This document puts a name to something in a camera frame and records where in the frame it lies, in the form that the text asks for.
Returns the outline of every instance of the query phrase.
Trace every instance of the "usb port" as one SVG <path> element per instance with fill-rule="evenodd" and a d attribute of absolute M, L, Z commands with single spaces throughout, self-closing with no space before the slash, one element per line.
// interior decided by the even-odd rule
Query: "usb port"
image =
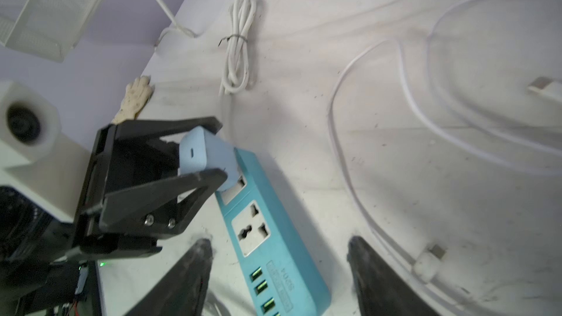
<path fill-rule="evenodd" d="M 249 279 L 253 282 L 257 278 L 259 278 L 262 274 L 263 274 L 263 272 L 261 271 L 261 267 L 260 267 L 257 270 L 255 270 L 252 274 L 249 275 Z"/>
<path fill-rule="evenodd" d="M 254 288 L 254 290 L 256 291 L 256 295 L 259 295 L 261 292 L 263 292 L 267 288 L 268 288 L 268 282 L 263 281 L 262 283 L 258 284 L 257 287 Z"/>
<path fill-rule="evenodd" d="M 275 300 L 271 298 L 268 301 L 266 301 L 264 305 L 261 306 L 261 310 L 263 311 L 263 313 L 266 313 L 274 307 L 275 307 Z"/>

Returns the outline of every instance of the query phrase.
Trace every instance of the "white mesh basket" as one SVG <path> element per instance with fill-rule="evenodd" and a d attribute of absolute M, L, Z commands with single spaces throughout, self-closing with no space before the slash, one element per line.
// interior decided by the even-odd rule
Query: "white mesh basket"
<path fill-rule="evenodd" d="M 0 43 L 60 62 L 100 1 L 0 0 Z"/>

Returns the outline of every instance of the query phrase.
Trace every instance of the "power strip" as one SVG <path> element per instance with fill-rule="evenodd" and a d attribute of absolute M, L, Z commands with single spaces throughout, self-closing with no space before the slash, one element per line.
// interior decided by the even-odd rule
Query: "power strip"
<path fill-rule="evenodd" d="M 253 152 L 236 149 L 242 176 L 216 196 L 258 315 L 319 316 L 330 293 Z"/>

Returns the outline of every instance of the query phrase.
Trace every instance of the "screw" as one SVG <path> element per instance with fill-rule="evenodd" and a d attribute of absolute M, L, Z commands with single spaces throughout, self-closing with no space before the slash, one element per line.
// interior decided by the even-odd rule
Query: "screw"
<path fill-rule="evenodd" d="M 152 214 L 146 215 L 146 219 L 144 219 L 145 226 L 152 226 L 154 224 L 154 216 Z"/>

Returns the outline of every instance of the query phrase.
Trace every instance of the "coiled white cable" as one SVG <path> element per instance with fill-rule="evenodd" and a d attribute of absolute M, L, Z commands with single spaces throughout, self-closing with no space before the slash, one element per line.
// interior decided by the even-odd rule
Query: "coiled white cable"
<path fill-rule="evenodd" d="M 172 21 L 172 26 L 166 28 L 160 34 L 157 44 L 165 34 L 170 31 L 178 31 L 182 34 L 195 38 L 197 35 L 190 29 L 178 23 L 172 11 L 166 6 L 163 0 L 156 0 L 168 18 Z M 220 95 L 235 94 L 246 89 L 249 80 L 249 60 L 248 60 L 248 32 L 256 16 L 256 0 L 234 0 L 229 8 L 232 31 L 227 37 L 227 60 L 220 83 Z"/>
<path fill-rule="evenodd" d="M 457 8 L 463 6 L 467 3 L 471 3 L 473 1 L 476 1 L 476 0 L 461 0 L 460 2 L 455 3 L 452 6 L 450 6 L 447 10 L 445 10 L 443 12 L 443 14 L 441 14 L 441 16 L 435 22 L 435 24 L 433 24 L 433 27 L 431 28 L 431 31 L 429 32 L 429 35 L 427 37 L 427 42 L 426 42 L 426 45 L 425 45 L 425 72 L 426 72 L 427 80 L 428 80 L 428 83 L 429 83 L 430 92 L 432 93 L 433 97 L 435 97 L 435 99 L 439 102 L 440 105 L 442 105 L 444 108 L 446 108 L 454 116 L 456 116 L 457 118 L 459 118 L 463 122 L 467 123 L 471 127 L 476 128 L 477 130 L 488 133 L 490 135 L 494 135 L 498 138 L 501 138 L 501 139 L 509 141 L 509 142 L 513 142 L 513 143 L 520 144 L 520 145 L 523 145 L 523 146 L 526 146 L 526 147 L 530 147 L 530 148 L 532 148 L 534 150 L 537 150 L 537 151 L 546 152 L 548 154 L 556 155 L 557 157 L 562 157 L 562 149 L 558 149 L 558 148 L 548 146 L 548 145 L 545 145 L 545 144 L 533 142 L 529 139 L 517 137 L 517 136 L 511 135 L 511 134 L 508 134 L 508 133 L 503 133 L 503 132 L 500 132 L 499 130 L 496 130 L 494 128 L 483 128 L 483 127 L 477 125 L 476 123 L 472 122 L 467 117 L 463 116 L 461 113 L 459 113 L 455 109 L 453 109 L 453 107 L 451 107 L 451 105 L 449 105 L 446 102 L 446 100 L 442 97 L 442 95 L 439 93 L 438 88 L 436 88 L 435 83 L 433 81 L 432 74 L 431 74 L 430 57 L 431 57 L 431 42 L 432 42 L 433 37 L 436 35 L 437 27 L 443 21 L 443 19 L 446 16 L 448 16 L 451 12 L 453 12 Z"/>
<path fill-rule="evenodd" d="M 458 2 L 458 3 L 454 4 L 453 6 L 451 6 L 450 8 L 448 8 L 440 16 L 440 18 L 435 23 L 435 25 L 433 25 L 431 33 L 428 36 L 428 39 L 426 41 L 425 53 L 427 55 L 429 55 L 429 52 L 430 52 L 429 46 L 431 44 L 431 39 L 432 39 L 432 36 L 434 35 L 434 32 L 435 32 L 439 22 L 450 11 L 458 8 L 459 6 L 461 6 L 463 4 L 471 3 L 473 1 L 475 1 L 475 0 L 461 0 L 460 2 Z M 347 168 L 345 158 L 344 158 L 343 152 L 341 150 L 340 141 L 338 139 L 338 136 L 337 136 L 337 133 L 336 133 L 336 130 L 335 130 L 334 114 L 333 114 L 334 99 L 335 99 L 335 96 L 337 95 L 338 90 L 340 89 L 340 86 L 341 86 L 342 82 L 344 81 L 345 77 L 347 76 L 348 71 L 353 67 L 353 65 L 358 60 L 363 58 L 367 53 L 369 53 L 373 49 L 375 49 L 378 46 L 380 46 L 384 43 L 387 43 L 387 42 L 394 44 L 396 49 L 397 49 L 397 52 L 398 52 L 398 72 L 400 74 L 400 84 L 401 84 L 401 87 L 402 87 L 402 91 L 404 92 L 404 96 L 406 98 L 408 106 L 410 107 L 412 112 L 418 117 L 418 119 L 428 129 L 430 129 L 433 133 L 435 133 L 436 135 L 439 135 L 440 137 L 444 138 L 448 142 L 462 148 L 463 150 L 475 155 L 478 158 L 484 159 L 484 160 L 486 160 L 488 162 L 491 162 L 491 163 L 495 163 L 495 164 L 507 167 L 507 168 L 515 170 L 515 171 L 530 173 L 530 174 L 546 175 L 546 176 L 561 175 L 562 171 L 560 171 L 560 170 L 547 171 L 547 170 L 544 170 L 542 168 L 531 168 L 531 167 L 526 167 L 526 166 L 514 164 L 511 161 L 500 158 L 500 157 L 498 157 L 494 154 L 490 154 L 488 152 L 482 151 L 482 150 L 472 146 L 471 144 L 468 144 L 467 142 L 461 140 L 460 138 L 454 137 L 453 135 L 448 133 L 446 130 L 439 127 L 435 122 L 433 122 L 433 120 L 431 118 L 429 118 L 428 116 L 426 116 L 423 113 L 423 111 L 419 107 L 418 103 L 414 99 L 414 96 L 411 92 L 410 83 L 409 83 L 409 80 L 408 80 L 408 77 L 407 77 L 406 63 L 405 63 L 405 57 L 404 57 L 404 49 L 402 48 L 402 44 L 400 43 L 400 41 L 396 38 L 383 39 L 383 40 L 369 46 L 362 53 L 360 53 L 353 60 L 351 60 L 349 62 L 349 64 L 344 68 L 343 72 L 340 75 L 340 78 L 338 79 L 338 81 L 334 85 L 334 88 L 333 88 L 332 93 L 330 95 L 330 99 L 328 101 L 327 123 L 328 123 L 328 135 L 329 135 L 329 138 L 330 138 L 330 145 L 331 145 L 331 148 L 332 148 L 332 152 L 333 152 L 335 161 L 337 162 L 338 169 L 340 170 L 340 176 L 342 178 L 344 188 L 347 192 L 347 195 L 352 199 L 352 202 L 354 203 L 355 207 L 361 213 L 364 220 L 367 222 L 371 232 L 375 236 L 376 242 L 378 244 L 378 246 L 376 247 L 376 248 L 378 248 L 378 249 L 376 249 L 378 251 L 378 253 L 380 253 L 382 256 L 388 256 L 390 259 L 393 260 L 393 266 L 396 266 L 398 269 L 401 270 L 400 275 L 402 275 L 402 277 L 405 279 L 405 281 L 414 290 L 416 290 L 418 292 L 425 293 L 425 295 L 430 297 L 438 305 L 445 308 L 449 312 L 451 312 L 455 315 L 458 315 L 458 316 L 467 316 L 468 315 L 467 312 L 465 312 L 465 311 L 459 309 L 457 306 L 449 303 L 444 298 L 441 298 L 433 290 L 431 290 L 427 285 L 422 283 L 418 278 L 416 278 L 411 273 L 411 266 L 408 267 L 406 264 L 404 264 L 401 261 L 401 259 L 399 258 L 400 254 L 392 247 L 393 241 L 391 241 L 391 238 L 388 237 L 385 234 L 384 230 L 379 225 L 377 225 L 377 223 L 372 219 L 372 217 L 369 215 L 369 213 L 367 212 L 367 210 L 365 209 L 365 207 L 362 205 L 361 201 L 359 200 L 359 198 L 357 196 L 357 193 L 355 193 L 355 190 L 354 190 L 353 185 L 351 183 L 351 176 L 349 174 L 349 170 Z M 428 56 L 426 56 L 426 61 L 427 61 L 427 65 L 426 65 L 427 76 L 428 76 L 428 79 L 431 80 L 431 73 L 429 72 L 430 66 L 429 66 Z M 533 149 L 536 149 L 536 150 L 539 150 L 539 151 L 549 152 L 551 154 L 556 154 L 557 152 L 560 151 L 559 149 L 556 149 L 556 148 L 550 149 L 550 147 L 548 147 L 548 146 L 545 146 L 545 145 L 542 145 L 542 144 L 535 144 L 535 143 L 530 142 L 528 140 L 518 138 L 518 137 L 515 137 L 515 136 L 512 136 L 512 135 L 504 135 L 503 133 L 501 133 L 501 135 L 499 137 L 501 137 L 503 139 L 506 139 L 506 140 L 512 140 L 513 139 L 513 141 L 515 141 L 518 144 L 529 146 L 529 147 L 531 147 Z"/>

